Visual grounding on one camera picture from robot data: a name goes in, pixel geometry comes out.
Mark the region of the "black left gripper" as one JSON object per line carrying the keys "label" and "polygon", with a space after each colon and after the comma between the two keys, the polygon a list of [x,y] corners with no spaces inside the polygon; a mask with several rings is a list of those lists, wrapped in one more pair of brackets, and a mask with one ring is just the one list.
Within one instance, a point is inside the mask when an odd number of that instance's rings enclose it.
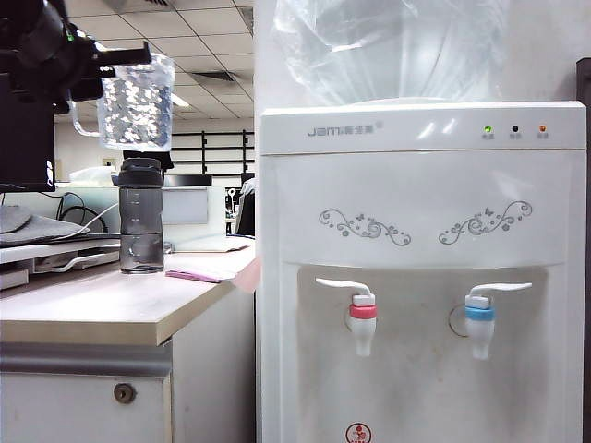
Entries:
{"label": "black left gripper", "polygon": [[79,35],[62,1],[19,1],[18,61],[22,86],[56,114],[66,114],[70,102],[102,97],[101,78],[116,76],[112,66],[149,65],[151,51],[146,41],[140,48],[113,49]]}

